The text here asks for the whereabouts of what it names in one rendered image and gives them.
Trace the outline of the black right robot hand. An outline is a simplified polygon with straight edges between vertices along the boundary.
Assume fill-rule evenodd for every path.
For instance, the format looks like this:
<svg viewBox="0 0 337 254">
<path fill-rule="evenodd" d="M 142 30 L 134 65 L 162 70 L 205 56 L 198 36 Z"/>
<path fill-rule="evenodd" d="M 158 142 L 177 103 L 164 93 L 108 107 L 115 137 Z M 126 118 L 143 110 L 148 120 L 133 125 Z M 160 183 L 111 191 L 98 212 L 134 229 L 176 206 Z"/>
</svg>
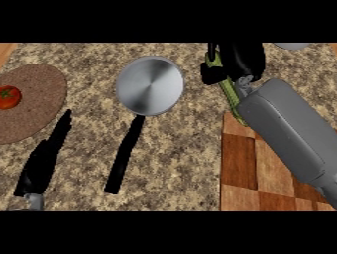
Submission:
<svg viewBox="0 0 337 254">
<path fill-rule="evenodd" d="M 251 76 L 258 81 L 264 71 L 264 52 L 261 42 L 216 42 L 208 43 L 210 60 L 220 53 L 222 66 L 208 67 L 201 63 L 202 82 L 213 85 L 226 78 L 236 82 L 241 77 Z"/>
</svg>

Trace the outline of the grey round object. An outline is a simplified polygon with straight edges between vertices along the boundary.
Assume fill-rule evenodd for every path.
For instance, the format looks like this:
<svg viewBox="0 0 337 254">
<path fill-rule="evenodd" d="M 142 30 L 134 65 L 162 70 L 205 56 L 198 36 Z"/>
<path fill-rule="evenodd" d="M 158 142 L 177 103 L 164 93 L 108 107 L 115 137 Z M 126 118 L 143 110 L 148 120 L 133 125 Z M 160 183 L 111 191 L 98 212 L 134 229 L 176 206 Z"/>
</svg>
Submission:
<svg viewBox="0 0 337 254">
<path fill-rule="evenodd" d="M 291 51 L 304 49 L 310 43 L 273 43 L 279 48 Z"/>
</svg>

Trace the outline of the checkered wooden cutting board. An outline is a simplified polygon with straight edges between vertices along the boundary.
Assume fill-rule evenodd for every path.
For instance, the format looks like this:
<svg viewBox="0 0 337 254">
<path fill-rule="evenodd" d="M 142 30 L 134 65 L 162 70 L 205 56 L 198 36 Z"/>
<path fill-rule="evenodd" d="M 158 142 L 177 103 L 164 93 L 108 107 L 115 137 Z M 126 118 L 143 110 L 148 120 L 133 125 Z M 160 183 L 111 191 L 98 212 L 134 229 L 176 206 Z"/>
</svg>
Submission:
<svg viewBox="0 0 337 254">
<path fill-rule="evenodd" d="M 223 116 L 220 211 L 334 210 L 315 187 L 301 183 L 258 134 L 230 112 Z"/>
</svg>

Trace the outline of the green squash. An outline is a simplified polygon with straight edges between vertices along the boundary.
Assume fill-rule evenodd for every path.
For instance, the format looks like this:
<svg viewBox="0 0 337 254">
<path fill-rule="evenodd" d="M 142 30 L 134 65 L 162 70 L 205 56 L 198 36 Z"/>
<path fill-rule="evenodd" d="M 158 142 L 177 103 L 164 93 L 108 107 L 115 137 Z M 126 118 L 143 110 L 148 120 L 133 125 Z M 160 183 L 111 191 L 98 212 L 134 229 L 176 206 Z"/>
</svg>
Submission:
<svg viewBox="0 0 337 254">
<path fill-rule="evenodd" d="M 213 61 L 210 60 L 210 54 L 205 54 L 205 64 L 207 64 L 207 67 L 222 67 L 223 66 L 220 52 L 216 52 L 216 59 Z M 242 126 L 248 126 L 248 123 L 245 122 L 245 120 L 238 112 L 238 109 L 236 109 L 236 106 L 238 106 L 241 100 L 239 100 L 239 96 L 236 94 L 236 90 L 235 90 L 235 86 L 233 86 L 233 82 L 232 82 L 230 78 L 226 77 L 226 79 L 219 82 L 219 85 L 223 89 L 223 93 L 224 93 L 224 96 L 229 101 L 233 117 L 236 118 L 236 120 Z"/>
</svg>

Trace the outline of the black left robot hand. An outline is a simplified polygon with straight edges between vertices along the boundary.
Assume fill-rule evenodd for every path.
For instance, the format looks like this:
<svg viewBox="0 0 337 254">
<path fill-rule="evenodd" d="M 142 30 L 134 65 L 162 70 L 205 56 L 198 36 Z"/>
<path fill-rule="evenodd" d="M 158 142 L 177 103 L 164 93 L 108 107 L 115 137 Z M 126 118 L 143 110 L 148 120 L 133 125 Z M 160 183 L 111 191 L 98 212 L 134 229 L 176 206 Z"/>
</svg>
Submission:
<svg viewBox="0 0 337 254">
<path fill-rule="evenodd" d="M 64 147 L 71 128 L 72 111 L 68 109 L 55 126 L 49 138 L 40 141 L 30 154 L 19 175 L 13 196 L 24 196 L 28 193 L 44 193 L 52 179 L 58 155 Z"/>
</svg>

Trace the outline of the red tomato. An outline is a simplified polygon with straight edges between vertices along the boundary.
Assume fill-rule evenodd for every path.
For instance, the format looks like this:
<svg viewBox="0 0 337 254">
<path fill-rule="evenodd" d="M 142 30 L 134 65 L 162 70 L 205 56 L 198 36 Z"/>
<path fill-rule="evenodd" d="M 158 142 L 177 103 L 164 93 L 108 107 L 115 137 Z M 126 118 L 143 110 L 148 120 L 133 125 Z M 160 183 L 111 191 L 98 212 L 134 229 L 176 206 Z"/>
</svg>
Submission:
<svg viewBox="0 0 337 254">
<path fill-rule="evenodd" d="M 0 86 L 0 109 L 13 108 L 21 102 L 21 91 L 12 85 Z"/>
</svg>

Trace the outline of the round brown placemat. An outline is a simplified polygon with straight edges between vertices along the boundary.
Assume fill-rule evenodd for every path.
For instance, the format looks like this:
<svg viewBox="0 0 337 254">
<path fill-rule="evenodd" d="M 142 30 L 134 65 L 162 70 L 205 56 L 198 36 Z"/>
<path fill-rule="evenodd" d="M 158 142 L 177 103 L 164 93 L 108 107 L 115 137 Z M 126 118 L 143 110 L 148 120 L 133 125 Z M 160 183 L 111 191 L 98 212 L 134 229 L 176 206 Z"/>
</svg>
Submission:
<svg viewBox="0 0 337 254">
<path fill-rule="evenodd" d="M 68 83 L 62 72 L 47 64 L 25 64 L 0 75 L 0 87 L 21 91 L 18 105 L 0 109 L 0 145 L 33 136 L 55 119 L 65 105 Z"/>
</svg>

